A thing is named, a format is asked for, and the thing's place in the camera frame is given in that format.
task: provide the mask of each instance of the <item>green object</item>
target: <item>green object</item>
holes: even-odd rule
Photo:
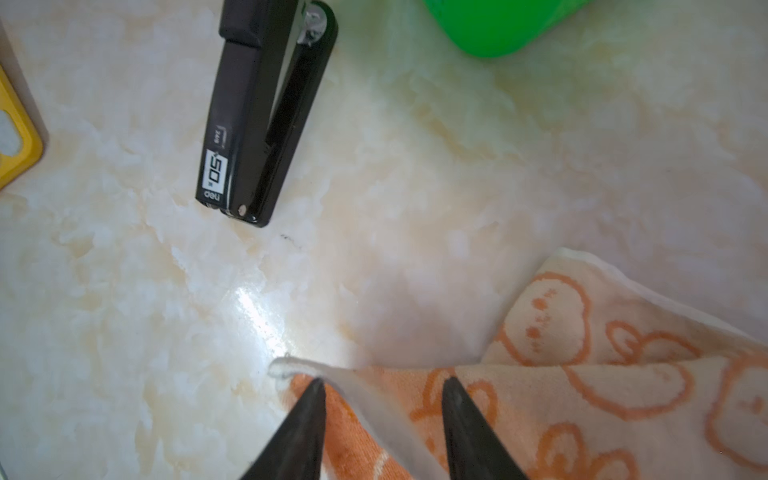
[[[521,48],[589,0],[424,0],[462,50],[498,57]]]

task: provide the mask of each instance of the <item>yellow object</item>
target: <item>yellow object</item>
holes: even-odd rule
[[[34,162],[40,160],[43,154],[40,135],[16,96],[11,82],[0,68],[0,121],[5,121],[7,118],[10,118],[13,123],[21,145],[18,151],[10,156],[0,151],[0,188],[30,168]]]

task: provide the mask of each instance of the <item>white marble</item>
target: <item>white marble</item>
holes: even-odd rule
[[[46,141],[0,191],[12,480],[237,478],[272,358],[471,362],[559,246],[768,339],[768,3],[594,0],[497,60],[419,0],[330,3],[258,230],[193,199],[220,2],[2,2]]]

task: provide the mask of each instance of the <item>towel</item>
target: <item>towel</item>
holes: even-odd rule
[[[324,464],[337,480],[446,480],[450,376],[531,480],[768,478],[768,349],[589,253],[545,261],[479,364],[282,358],[270,375],[289,404],[326,380]]]

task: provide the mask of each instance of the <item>stapler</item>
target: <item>stapler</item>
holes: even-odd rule
[[[224,0],[195,195],[203,205],[269,223],[338,31],[323,2]]]

